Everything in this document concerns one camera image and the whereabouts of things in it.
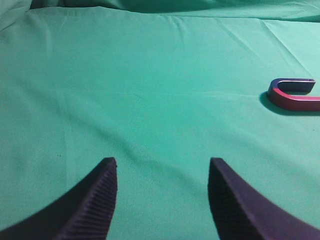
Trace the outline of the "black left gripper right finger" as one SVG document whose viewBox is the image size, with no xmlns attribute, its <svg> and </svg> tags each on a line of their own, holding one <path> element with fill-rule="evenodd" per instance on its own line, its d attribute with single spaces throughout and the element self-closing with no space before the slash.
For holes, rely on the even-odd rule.
<svg viewBox="0 0 320 240">
<path fill-rule="evenodd" d="M 222 158 L 210 160 L 208 201 L 221 240 L 318 240 L 320 230 L 283 210 Z"/>
</svg>

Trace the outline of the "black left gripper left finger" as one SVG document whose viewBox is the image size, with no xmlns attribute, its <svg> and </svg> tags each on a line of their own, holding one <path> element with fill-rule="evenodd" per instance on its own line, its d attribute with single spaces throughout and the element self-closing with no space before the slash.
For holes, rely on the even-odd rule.
<svg viewBox="0 0 320 240">
<path fill-rule="evenodd" d="M 101 160 L 60 198 L 0 232 L 2 240 L 105 240 L 116 208 L 117 162 Z"/>
</svg>

